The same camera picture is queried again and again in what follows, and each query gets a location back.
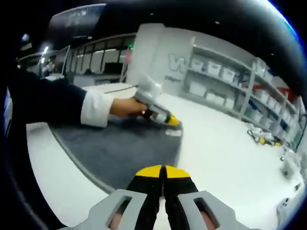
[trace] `ceiling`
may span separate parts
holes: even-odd
[[[33,48],[22,55],[36,52],[45,41],[48,22],[54,14],[80,5],[107,2],[92,40],[137,32],[141,23],[164,23],[165,26],[199,31],[229,41],[262,58],[274,70],[274,74],[281,76],[297,94],[307,91],[306,75],[301,70],[304,64],[300,63],[300,71],[297,67],[302,56],[294,54],[297,52],[293,48],[295,42],[284,33],[287,26],[277,22],[260,1],[250,1],[252,3],[247,6],[242,0],[53,0],[43,10],[28,16],[31,23],[27,25],[26,32],[30,35]],[[301,44],[307,44],[306,30],[300,20],[300,16],[303,16],[303,13],[299,13],[300,6],[291,5],[286,0],[274,0],[273,4],[299,34]],[[62,48],[63,45],[58,43],[55,48]]]

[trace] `white box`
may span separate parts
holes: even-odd
[[[250,114],[251,119],[253,119],[256,122],[260,122],[262,117],[263,117],[262,113],[260,113],[258,110],[252,109],[252,112]]]
[[[235,106],[235,100],[234,98],[226,98],[225,107],[228,109],[233,109]]]
[[[206,87],[197,82],[192,81],[190,84],[189,92],[203,97],[206,93]]]
[[[222,66],[217,63],[208,61],[207,72],[212,75],[218,76],[220,73],[221,67]]]
[[[223,78],[226,81],[233,82],[235,75],[236,75],[235,71],[228,69],[226,67],[223,67],[221,70],[221,78]]]
[[[265,71],[264,78],[267,80],[267,82],[271,83],[273,79],[273,75],[271,75],[268,71]]]
[[[208,92],[206,96],[206,100],[209,102],[215,102],[216,95],[213,92]]]
[[[268,106],[274,110],[275,105],[276,105],[277,101],[275,100],[275,98],[272,98],[271,96],[268,99]]]
[[[267,129],[270,129],[271,125],[273,124],[273,121],[267,117],[262,117],[260,120],[260,123],[266,127]]]
[[[276,102],[276,105],[274,108],[275,113],[279,114],[281,109],[282,109],[282,105],[279,102]]]
[[[267,103],[270,95],[264,90],[256,90],[255,96],[257,96],[263,103]]]
[[[193,59],[191,63],[191,68],[195,71],[201,72],[203,67],[203,62]]]
[[[215,103],[216,104],[219,104],[219,105],[224,105],[224,102],[225,102],[225,98],[224,97],[221,97],[221,96],[218,96],[216,95],[215,96]]]

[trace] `gray carpet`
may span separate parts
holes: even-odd
[[[147,166],[176,166],[182,125],[157,125],[142,117],[110,118],[107,128],[49,124],[69,157],[96,185],[111,193],[126,188]]]

